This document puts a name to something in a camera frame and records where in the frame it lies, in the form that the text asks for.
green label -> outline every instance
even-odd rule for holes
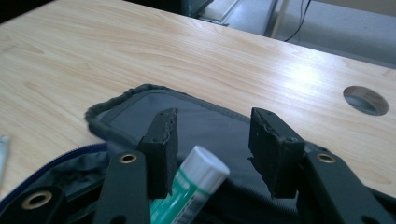
[[[156,199],[150,207],[151,223],[166,224],[176,223],[176,219],[182,219],[183,213],[191,214],[198,211],[189,211],[193,208],[199,210],[202,206],[190,206],[201,203],[204,205],[210,194],[198,189],[185,174],[178,169],[172,185],[172,196],[165,199]]]

metal grommet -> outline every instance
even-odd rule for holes
[[[22,208],[25,210],[36,209],[49,202],[51,199],[52,193],[47,190],[35,192],[23,201]]]
[[[318,160],[326,162],[326,163],[335,163],[336,159],[334,156],[326,154],[326,153],[319,153],[317,155]]]
[[[125,154],[120,157],[121,163],[131,163],[137,160],[137,156],[135,154]]]

gray floor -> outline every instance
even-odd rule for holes
[[[240,0],[224,23],[263,35],[271,3]],[[300,13],[301,0],[290,1],[276,39],[294,33]],[[312,1],[300,33],[290,43],[396,69],[396,17]]]

glue stick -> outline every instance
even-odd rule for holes
[[[224,162],[195,146],[177,170],[172,195],[152,202],[151,223],[191,223],[229,174]]]

light wood tabletop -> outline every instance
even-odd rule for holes
[[[0,26],[0,135],[10,153],[0,198],[48,161],[101,142],[86,110],[144,83],[249,116],[277,113],[396,197],[396,71],[121,0],[55,1]],[[381,94],[354,109],[349,86]]]

